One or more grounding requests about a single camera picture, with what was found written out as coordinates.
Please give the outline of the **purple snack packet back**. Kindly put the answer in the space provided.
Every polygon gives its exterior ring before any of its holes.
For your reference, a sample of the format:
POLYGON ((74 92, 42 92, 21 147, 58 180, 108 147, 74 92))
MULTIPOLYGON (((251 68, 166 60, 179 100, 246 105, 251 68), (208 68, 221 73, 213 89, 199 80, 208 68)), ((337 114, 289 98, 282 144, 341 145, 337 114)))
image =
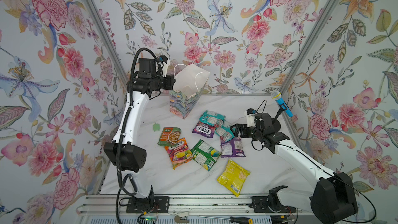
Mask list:
POLYGON ((243 150, 241 138, 236 137, 227 142, 221 138, 220 142, 222 158, 240 158, 246 156, 243 150))

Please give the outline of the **floral paper gift bag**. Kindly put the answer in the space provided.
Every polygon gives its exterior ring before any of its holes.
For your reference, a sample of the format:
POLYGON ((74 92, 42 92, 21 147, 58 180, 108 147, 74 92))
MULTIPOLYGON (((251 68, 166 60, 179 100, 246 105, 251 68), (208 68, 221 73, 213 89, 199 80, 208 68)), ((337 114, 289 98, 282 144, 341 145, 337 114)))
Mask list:
POLYGON ((177 64, 173 75, 176 82, 169 92, 170 112, 186 119, 199 101, 210 72, 195 64, 177 64))

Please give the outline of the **yellow snack bag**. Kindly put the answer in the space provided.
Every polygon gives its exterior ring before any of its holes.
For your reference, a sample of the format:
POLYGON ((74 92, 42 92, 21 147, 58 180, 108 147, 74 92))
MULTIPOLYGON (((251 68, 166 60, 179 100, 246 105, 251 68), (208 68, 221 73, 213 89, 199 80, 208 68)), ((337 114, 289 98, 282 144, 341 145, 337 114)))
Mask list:
POLYGON ((217 182, 234 196, 239 197, 243 185, 250 174, 250 171, 229 159, 224 172, 217 178, 217 182))

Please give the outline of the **green red soup mix packet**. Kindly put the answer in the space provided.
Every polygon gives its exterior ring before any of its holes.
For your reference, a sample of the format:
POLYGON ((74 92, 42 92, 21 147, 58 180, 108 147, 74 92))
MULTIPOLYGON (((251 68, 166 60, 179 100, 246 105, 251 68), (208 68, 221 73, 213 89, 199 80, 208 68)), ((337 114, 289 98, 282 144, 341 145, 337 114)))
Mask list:
POLYGON ((177 127, 165 127, 158 141, 159 146, 171 146, 180 140, 181 129, 177 127))

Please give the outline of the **orange Fox's fruits candy bag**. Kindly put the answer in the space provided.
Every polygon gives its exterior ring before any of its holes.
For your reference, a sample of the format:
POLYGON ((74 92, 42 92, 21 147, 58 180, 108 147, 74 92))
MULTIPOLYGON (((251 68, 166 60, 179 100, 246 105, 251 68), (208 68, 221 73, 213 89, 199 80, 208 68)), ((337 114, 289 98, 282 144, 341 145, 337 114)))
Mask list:
POLYGON ((174 145, 165 146, 164 149, 170 158, 174 170, 193 159, 193 154, 185 138, 178 140, 174 145))

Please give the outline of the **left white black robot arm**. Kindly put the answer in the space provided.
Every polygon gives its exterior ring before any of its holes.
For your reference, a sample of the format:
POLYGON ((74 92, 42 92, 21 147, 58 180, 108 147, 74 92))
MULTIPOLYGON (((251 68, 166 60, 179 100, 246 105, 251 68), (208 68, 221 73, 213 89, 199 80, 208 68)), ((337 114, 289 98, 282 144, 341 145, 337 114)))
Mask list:
POLYGON ((136 62, 139 62, 140 69, 127 84, 122 120, 112 141, 105 144, 104 151, 116 167, 120 190, 138 202, 150 203, 153 187, 143 170, 147 151, 137 145, 138 130, 152 93, 171 90, 175 79, 167 74, 170 60, 165 56, 134 59, 133 66, 136 62))

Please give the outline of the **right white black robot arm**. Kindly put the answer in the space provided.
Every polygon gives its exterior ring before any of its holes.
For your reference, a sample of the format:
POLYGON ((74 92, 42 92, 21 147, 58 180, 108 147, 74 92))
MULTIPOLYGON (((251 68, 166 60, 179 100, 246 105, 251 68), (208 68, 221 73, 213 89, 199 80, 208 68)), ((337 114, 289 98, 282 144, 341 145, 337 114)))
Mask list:
POLYGON ((259 141, 293 166, 310 184, 311 191, 294 191, 285 185, 271 189, 265 206, 272 211, 286 207, 302 209, 314 214, 323 224, 335 224, 357 214, 352 179, 345 173, 336 174, 303 152, 280 131, 279 121, 268 113, 250 114, 246 124, 237 123, 228 130, 235 137, 259 141))

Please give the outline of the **purple Fox's berries candy bag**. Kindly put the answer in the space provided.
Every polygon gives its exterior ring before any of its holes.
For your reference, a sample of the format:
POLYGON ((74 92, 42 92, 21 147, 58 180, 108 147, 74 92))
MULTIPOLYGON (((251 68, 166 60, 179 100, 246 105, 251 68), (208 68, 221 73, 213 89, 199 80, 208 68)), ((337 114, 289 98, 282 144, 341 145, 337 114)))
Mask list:
POLYGON ((199 134, 205 138, 212 139, 215 134, 215 129, 216 129, 215 126, 208 125, 199 121, 192 130, 192 133, 199 134))

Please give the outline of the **green Fox's candy bag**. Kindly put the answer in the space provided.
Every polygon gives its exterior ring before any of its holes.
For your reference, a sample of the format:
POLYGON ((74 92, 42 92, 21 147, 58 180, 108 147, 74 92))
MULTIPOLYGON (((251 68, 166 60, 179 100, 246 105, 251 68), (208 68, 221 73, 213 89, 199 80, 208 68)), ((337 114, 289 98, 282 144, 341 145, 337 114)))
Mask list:
POLYGON ((191 149, 193 160, 206 171, 210 171, 222 153, 203 140, 199 140, 191 149))

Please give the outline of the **blue microphone on stand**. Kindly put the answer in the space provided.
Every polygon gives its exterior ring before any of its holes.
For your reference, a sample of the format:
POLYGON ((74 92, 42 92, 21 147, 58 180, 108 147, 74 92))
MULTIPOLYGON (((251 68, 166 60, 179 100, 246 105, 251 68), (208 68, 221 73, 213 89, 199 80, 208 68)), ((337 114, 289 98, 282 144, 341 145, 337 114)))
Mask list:
POLYGON ((272 99, 274 99, 276 101, 276 103, 279 106, 279 110, 278 110, 276 116, 274 117, 274 122, 278 119, 278 117, 282 114, 282 112, 285 112, 288 115, 288 117, 290 117, 290 118, 293 117, 293 113, 287 106, 285 100, 282 98, 282 94, 278 90, 272 91, 271 97, 272 97, 272 99))

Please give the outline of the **lower teal snack packet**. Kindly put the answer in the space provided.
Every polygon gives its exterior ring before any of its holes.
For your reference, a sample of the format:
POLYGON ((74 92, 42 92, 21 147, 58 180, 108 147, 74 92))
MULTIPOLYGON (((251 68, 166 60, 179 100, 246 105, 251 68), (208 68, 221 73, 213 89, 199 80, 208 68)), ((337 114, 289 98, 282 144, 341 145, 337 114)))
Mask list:
POLYGON ((223 142, 229 142, 235 138, 234 133, 230 129, 232 126, 231 123, 225 121, 222 126, 219 126, 215 129, 215 133, 220 137, 223 142))

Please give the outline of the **teal snack packet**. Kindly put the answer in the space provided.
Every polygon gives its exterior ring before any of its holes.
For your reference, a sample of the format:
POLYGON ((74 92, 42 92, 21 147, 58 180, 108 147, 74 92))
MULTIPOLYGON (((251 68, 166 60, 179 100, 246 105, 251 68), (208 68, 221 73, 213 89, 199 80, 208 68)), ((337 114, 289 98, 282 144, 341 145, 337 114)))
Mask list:
POLYGON ((206 110, 200 117, 200 122, 214 127, 222 126, 224 121, 224 115, 209 110, 206 110))
POLYGON ((222 126, 219 126, 215 129, 215 133, 220 137, 223 142, 229 142, 235 138, 234 133, 230 129, 232 126, 231 123, 225 121, 222 126))

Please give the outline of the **upper teal snack packet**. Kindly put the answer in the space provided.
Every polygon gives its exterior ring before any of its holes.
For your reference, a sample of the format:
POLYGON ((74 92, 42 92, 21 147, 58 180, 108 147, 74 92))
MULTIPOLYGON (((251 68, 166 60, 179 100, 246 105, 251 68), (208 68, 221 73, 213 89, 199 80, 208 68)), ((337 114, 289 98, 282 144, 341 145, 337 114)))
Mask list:
POLYGON ((206 110, 200 117, 200 122, 214 127, 222 126, 224 121, 224 115, 209 110, 206 110))

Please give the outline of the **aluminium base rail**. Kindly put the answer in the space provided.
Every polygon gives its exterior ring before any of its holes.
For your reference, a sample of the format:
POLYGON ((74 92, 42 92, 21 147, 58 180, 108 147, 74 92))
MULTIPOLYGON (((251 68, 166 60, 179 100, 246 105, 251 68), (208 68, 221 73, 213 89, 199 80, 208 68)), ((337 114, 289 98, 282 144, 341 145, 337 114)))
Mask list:
MULTIPOLYGON (((154 205, 160 214, 167 210, 170 215, 188 212, 191 215, 278 215, 305 213, 302 209, 292 206, 281 210, 270 209, 265 206, 267 195, 243 194, 236 198, 233 195, 156 195, 154 205)), ((116 213, 116 195, 94 195, 85 197, 81 206, 77 207, 79 216, 110 216, 116 213)))

